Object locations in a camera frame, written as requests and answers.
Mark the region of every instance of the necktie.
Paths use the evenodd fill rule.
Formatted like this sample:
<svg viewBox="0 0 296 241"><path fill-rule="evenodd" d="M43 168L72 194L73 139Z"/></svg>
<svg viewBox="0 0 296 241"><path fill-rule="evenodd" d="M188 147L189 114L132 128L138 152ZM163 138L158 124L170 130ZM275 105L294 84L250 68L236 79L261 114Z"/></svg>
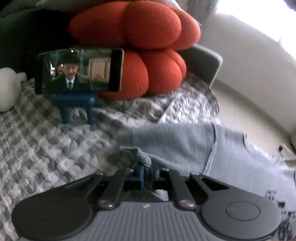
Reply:
<svg viewBox="0 0 296 241"><path fill-rule="evenodd" d="M71 91L72 89L73 89L73 84L72 84L72 82L69 82L69 83L68 83L68 90Z"/></svg>

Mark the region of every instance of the white plush toy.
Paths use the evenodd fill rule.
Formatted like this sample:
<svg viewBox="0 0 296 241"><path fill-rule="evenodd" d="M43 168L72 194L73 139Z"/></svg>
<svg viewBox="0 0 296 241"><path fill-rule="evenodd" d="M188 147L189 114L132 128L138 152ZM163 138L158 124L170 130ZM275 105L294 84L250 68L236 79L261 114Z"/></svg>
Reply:
<svg viewBox="0 0 296 241"><path fill-rule="evenodd" d="M20 96L21 82L27 80L25 73L16 73L13 69L0 69L0 112L13 107Z"/></svg>

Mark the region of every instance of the window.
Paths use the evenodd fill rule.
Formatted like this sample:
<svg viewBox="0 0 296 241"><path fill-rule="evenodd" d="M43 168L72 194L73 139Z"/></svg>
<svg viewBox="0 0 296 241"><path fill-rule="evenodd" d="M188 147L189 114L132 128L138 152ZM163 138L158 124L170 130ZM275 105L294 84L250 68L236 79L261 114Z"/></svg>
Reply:
<svg viewBox="0 0 296 241"><path fill-rule="evenodd" d="M258 29L296 59L296 12L283 0L220 0L217 12Z"/></svg>

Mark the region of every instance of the white wall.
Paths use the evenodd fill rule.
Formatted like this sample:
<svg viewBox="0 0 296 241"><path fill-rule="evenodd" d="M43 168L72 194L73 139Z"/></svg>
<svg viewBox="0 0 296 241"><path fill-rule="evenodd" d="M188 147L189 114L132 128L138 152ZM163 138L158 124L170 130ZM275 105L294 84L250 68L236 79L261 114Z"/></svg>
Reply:
<svg viewBox="0 0 296 241"><path fill-rule="evenodd" d="M290 54L265 34L221 13L209 20L199 43L223 57L217 79L294 134L296 60Z"/></svg>

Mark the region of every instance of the white shirt collar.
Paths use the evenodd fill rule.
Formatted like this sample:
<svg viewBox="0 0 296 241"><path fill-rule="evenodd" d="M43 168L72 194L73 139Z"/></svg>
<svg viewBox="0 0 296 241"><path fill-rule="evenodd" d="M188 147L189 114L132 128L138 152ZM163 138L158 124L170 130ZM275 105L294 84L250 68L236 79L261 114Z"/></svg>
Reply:
<svg viewBox="0 0 296 241"><path fill-rule="evenodd" d="M67 77L65 77L65 78L66 78L66 83L67 83L67 85L69 84L69 82L71 82L72 84L74 84L75 76L74 76L74 78L72 78L71 80L68 80Z"/></svg>

